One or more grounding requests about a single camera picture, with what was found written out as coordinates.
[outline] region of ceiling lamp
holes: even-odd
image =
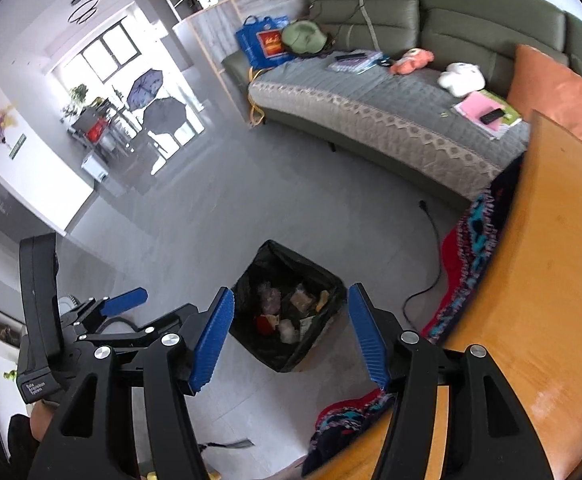
[[[82,0],[73,0],[71,5],[77,5]],[[98,2],[100,0],[87,0],[84,2],[80,7],[75,9],[71,16],[69,16],[69,23],[75,23],[76,25],[82,25],[85,23],[90,17],[92,17],[98,11]]]

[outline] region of blue shopping bag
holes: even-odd
[[[263,20],[249,16],[244,20],[244,25],[235,33],[235,37],[252,67],[275,68],[293,59],[293,55],[282,45],[282,29],[288,24],[289,18],[286,16],[267,16]]]

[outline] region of black garbage bag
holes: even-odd
[[[311,326],[298,343],[283,343],[277,330],[271,335],[262,335],[256,329],[255,318],[262,314],[258,286],[266,282],[280,290],[282,298],[293,294],[300,283],[315,298],[323,290],[328,291],[328,302],[315,314]],[[264,242],[258,249],[255,259],[233,286],[233,293],[235,316],[231,335],[276,372],[290,372],[306,356],[347,297],[340,278],[273,240]],[[298,330],[300,313],[288,300],[281,302],[281,309],[281,319],[291,319]]]

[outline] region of white plush toy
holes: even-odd
[[[451,92],[453,97],[464,97],[471,92],[482,90],[484,76],[476,65],[470,63],[451,63],[447,71],[438,78],[438,84]]]

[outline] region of colorful blanket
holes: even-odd
[[[360,399],[336,402],[322,410],[315,423],[302,476],[318,469],[370,428],[393,406],[395,397],[375,389]]]
[[[449,287],[421,335],[441,344],[470,304],[502,236],[524,154],[516,158],[474,200],[442,242]]]

